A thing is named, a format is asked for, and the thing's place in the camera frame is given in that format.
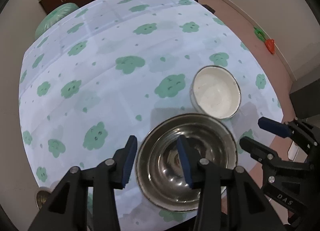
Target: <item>screw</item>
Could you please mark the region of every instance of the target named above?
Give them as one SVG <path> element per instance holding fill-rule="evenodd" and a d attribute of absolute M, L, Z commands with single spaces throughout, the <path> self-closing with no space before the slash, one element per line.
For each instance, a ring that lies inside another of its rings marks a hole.
<path fill-rule="evenodd" d="M 200 162 L 200 164 L 202 164 L 202 165 L 207 165 L 207 164 L 209 163 L 209 160 L 206 159 L 206 158 L 201 158 L 201 159 L 199 160 L 199 162 Z"/>
<path fill-rule="evenodd" d="M 71 173 L 76 173 L 76 172 L 78 172 L 78 170 L 79 170 L 79 167 L 77 167 L 77 166 L 73 166 L 70 168 Z"/>
<path fill-rule="evenodd" d="M 274 176 L 270 176 L 268 181 L 269 181 L 269 183 L 274 183 L 275 182 L 275 177 Z"/>
<path fill-rule="evenodd" d="M 242 166 L 237 166 L 237 167 L 235 168 L 235 170 L 236 170 L 236 172 L 238 172 L 238 173 L 244 173 L 244 168 L 243 168 Z"/>
<path fill-rule="evenodd" d="M 115 163 L 114 159 L 106 159 L 104 162 L 107 166 L 111 166 Z"/>

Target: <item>white tablecloth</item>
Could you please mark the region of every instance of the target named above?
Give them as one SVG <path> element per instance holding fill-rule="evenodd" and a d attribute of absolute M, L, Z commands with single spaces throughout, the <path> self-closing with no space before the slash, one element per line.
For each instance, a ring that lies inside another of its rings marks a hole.
<path fill-rule="evenodd" d="M 189 88 L 201 67 L 228 69 L 241 88 L 239 111 L 225 120 L 236 140 L 270 145 L 262 115 L 283 114 L 268 78 L 239 38 L 193 0 L 96 0 L 52 26 L 26 51 L 19 87 L 21 132 L 39 186 L 97 166 L 139 144 L 157 124 L 194 112 Z M 239 164 L 255 165 L 239 148 Z M 140 192 L 134 171 L 116 190 L 122 231 L 165 230 L 196 213 L 171 213 Z"/>

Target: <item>floor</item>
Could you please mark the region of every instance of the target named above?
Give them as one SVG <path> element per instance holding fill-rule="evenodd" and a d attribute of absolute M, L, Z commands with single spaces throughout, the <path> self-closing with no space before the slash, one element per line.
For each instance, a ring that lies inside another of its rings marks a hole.
<path fill-rule="evenodd" d="M 249 48 L 265 71 L 278 96 L 284 114 L 283 121 L 292 120 L 294 117 L 294 110 L 289 99 L 292 81 L 279 57 L 269 53 L 264 43 L 253 33 L 253 26 L 231 6 L 222 0 L 200 0 L 200 3 L 207 4 L 216 10 L 215 15 L 218 16 Z M 6 72 L 2 75 L 6 80 L 10 77 L 10 70 L 20 71 L 20 65 L 17 66 L 17 61 L 14 57 L 12 57 L 8 64 L 11 65 L 6 67 Z M 28 226 L 37 212 L 34 199 L 36 185 L 25 156 L 20 134 L 17 99 L 18 81 L 19 79 L 17 78 L 14 84 L 15 87 L 12 87 L 11 89 L 7 86 L 1 86 L 1 92 L 10 95 L 10 100 L 16 105 L 16 110 L 14 111 L 14 114 L 6 113 L 5 109 L 0 110 L 0 126 L 5 132 L 11 133 L 11 135 L 8 134 L 8 139 L 3 139 L 2 142 L 4 148 L 2 150 L 3 157 L 0 157 L 0 168 L 2 168 L 0 173 L 2 180 L 10 181 L 1 181 L 0 190 L 3 194 L 5 193 L 5 196 L 2 194 L 0 203 L 17 228 L 20 231 L 25 231 L 28 229 Z M 8 102 L 3 102 L 1 104 L 2 108 L 8 106 Z M 15 143 L 16 145 L 6 146 L 4 145 L 6 142 L 5 140 L 7 140 L 7 142 L 10 141 L 11 143 Z M 276 150 L 283 159 L 287 159 L 287 151 L 290 145 L 290 139 L 276 137 L 272 142 L 271 147 Z M 250 174 L 258 185 L 261 186 L 261 165 L 256 165 Z M 273 204 L 277 208 L 282 219 L 285 220 L 287 215 L 284 208 L 275 203 Z"/>
<path fill-rule="evenodd" d="M 264 70 L 278 96 L 284 115 L 282 122 L 293 120 L 295 113 L 289 98 L 292 80 L 280 61 L 280 58 L 276 54 L 272 55 L 267 50 L 265 44 L 254 34 L 253 25 L 230 5 L 222 0 L 199 0 L 199 3 L 207 4 L 213 8 L 216 11 L 215 15 L 247 46 Z M 283 139 L 276 136 L 270 147 L 274 149 L 283 160 L 288 160 L 288 150 L 291 143 L 292 140 L 289 138 Z M 261 164 L 256 164 L 250 171 L 250 175 L 259 186 L 262 186 Z M 280 215 L 282 221 L 286 222 L 287 213 L 285 208 L 274 201 L 272 201 L 271 204 L 277 209 L 277 213 Z"/>

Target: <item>stainless steel bowl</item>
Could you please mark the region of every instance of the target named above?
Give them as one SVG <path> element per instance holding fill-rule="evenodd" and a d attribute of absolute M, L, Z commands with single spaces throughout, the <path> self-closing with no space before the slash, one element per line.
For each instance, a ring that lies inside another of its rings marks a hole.
<path fill-rule="evenodd" d="M 145 197 L 169 211 L 196 210 L 200 197 L 200 190 L 191 190 L 183 176 L 175 144 L 181 134 L 202 157 L 229 169 L 237 165 L 232 134 L 209 115 L 183 114 L 158 125 L 139 148 L 135 173 Z"/>

